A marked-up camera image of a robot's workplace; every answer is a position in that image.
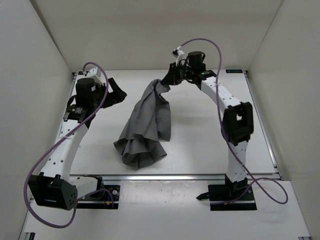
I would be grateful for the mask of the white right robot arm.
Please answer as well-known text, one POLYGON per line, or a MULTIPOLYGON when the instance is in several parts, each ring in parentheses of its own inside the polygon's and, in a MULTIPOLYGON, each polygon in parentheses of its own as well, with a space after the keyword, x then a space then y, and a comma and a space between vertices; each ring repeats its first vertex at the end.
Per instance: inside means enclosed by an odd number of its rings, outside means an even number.
POLYGON ((245 163, 247 146, 254 132, 253 106, 231 94, 219 82, 217 74, 206 68, 204 52, 192 51, 185 59, 181 58, 184 52, 180 49, 172 54, 176 60, 170 64, 161 84, 176 86, 187 81, 196 85, 216 104, 222 117, 221 134, 228 144, 224 195, 229 200, 236 200, 248 185, 245 163))

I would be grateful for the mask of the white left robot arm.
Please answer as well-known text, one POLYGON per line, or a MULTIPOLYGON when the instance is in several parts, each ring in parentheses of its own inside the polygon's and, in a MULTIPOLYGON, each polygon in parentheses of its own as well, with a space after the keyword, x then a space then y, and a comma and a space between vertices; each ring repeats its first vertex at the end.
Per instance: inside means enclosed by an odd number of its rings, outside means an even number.
POLYGON ((70 178, 76 153, 99 109, 121 103, 127 94, 113 78, 102 81, 103 73, 94 67, 79 75, 73 95, 66 104, 58 145, 50 151, 39 174, 33 174, 28 187, 37 205, 71 210, 80 198, 99 199, 105 187, 100 176, 70 178))

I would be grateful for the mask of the grey pleated skirt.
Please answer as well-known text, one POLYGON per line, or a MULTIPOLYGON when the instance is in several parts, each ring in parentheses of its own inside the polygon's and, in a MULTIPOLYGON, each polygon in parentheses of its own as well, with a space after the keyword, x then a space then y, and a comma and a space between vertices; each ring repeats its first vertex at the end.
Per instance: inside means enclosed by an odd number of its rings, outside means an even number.
POLYGON ((124 165, 138 170, 167 156, 161 141, 171 139, 171 107, 162 94, 170 90, 169 85, 155 79, 135 104, 118 140, 113 143, 124 165))

